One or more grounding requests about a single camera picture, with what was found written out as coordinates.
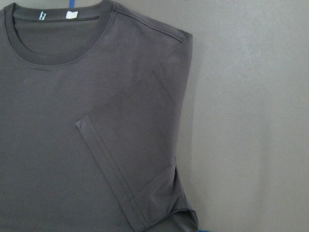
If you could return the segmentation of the brown t-shirt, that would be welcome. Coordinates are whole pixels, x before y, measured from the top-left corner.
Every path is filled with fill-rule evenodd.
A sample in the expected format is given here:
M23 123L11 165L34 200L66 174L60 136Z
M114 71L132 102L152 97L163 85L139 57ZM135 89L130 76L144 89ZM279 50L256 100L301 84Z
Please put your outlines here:
M0 229L196 232L176 165L193 36L115 1L0 12Z

